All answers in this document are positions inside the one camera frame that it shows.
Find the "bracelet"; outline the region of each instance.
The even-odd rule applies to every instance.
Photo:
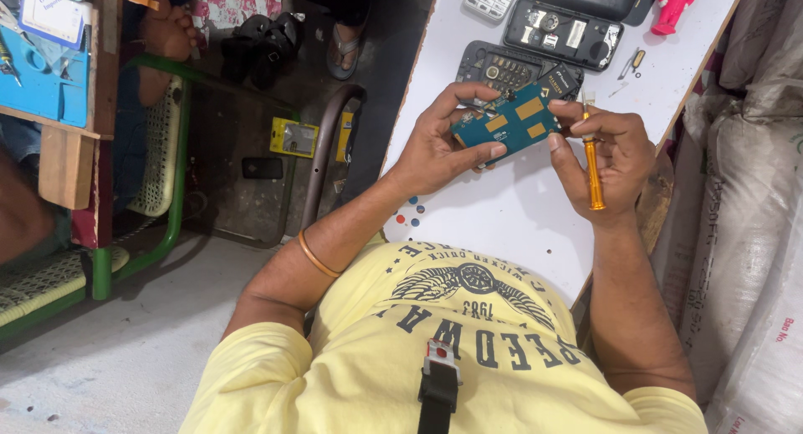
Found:
[[[330,277],[340,277],[342,273],[335,273],[331,269],[327,268],[326,265],[320,263],[318,257],[316,257],[315,254],[313,254],[312,251],[309,250],[309,246],[307,246],[307,241],[304,239],[303,228],[299,231],[299,244],[301,244],[301,249],[304,250],[304,254],[307,256],[307,258],[312,262],[313,265],[317,267],[317,269],[320,269],[320,271],[323,274],[326,274],[327,276]]]

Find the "man's left hand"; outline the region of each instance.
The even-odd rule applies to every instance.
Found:
[[[457,110],[460,100],[491,101],[498,97],[498,91],[482,83],[449,84],[418,117],[404,151],[386,178],[410,196],[432,194],[459,174],[504,155],[507,147],[496,141],[463,149],[450,130],[467,111]]]

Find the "circuit board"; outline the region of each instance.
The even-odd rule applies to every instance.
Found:
[[[451,132],[466,148],[490,141],[505,144],[505,155],[480,167],[493,164],[560,131],[560,122],[547,109],[547,94],[537,81],[520,89],[508,89],[502,97],[484,105],[482,112],[464,114],[451,126]]]

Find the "white workbench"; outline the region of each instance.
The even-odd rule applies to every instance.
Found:
[[[697,0],[683,13],[677,34],[667,37],[650,33],[657,19],[656,3],[641,26],[626,25],[607,70],[586,70],[586,92],[596,92],[599,108],[640,114],[650,140],[660,143],[736,2]],[[507,16],[500,23],[483,21],[463,6],[463,0],[435,0],[383,173],[398,160],[418,115],[455,80],[466,45],[472,40],[502,44],[506,23]],[[629,73],[629,85],[609,97],[621,87],[617,78],[637,47],[647,51],[638,70],[642,77]],[[585,166],[582,144],[573,147]],[[423,213],[418,206],[424,207]],[[549,281],[569,306],[591,271],[591,226],[569,204],[550,165],[546,141],[506,158],[493,171],[466,172],[438,193],[406,203],[398,214],[403,222],[395,215],[385,225],[389,240],[450,244],[523,265]]]

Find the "gold screwdriver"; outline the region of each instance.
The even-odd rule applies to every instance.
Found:
[[[586,99],[586,89],[583,91],[583,119],[590,117],[588,114],[588,100]],[[597,137],[594,133],[583,135],[583,146],[586,148],[586,161],[588,161],[588,186],[591,189],[591,209],[602,210],[605,202],[602,202],[602,186],[600,176],[597,173]]]
[[[5,48],[5,43],[3,43],[2,36],[0,36],[0,59],[3,60],[3,66],[10,70],[11,75],[14,75],[14,79],[17,80],[17,84],[19,84],[19,87],[22,88],[23,83],[19,80],[17,70],[14,69],[14,64],[11,62],[11,53],[9,53],[8,49]]]

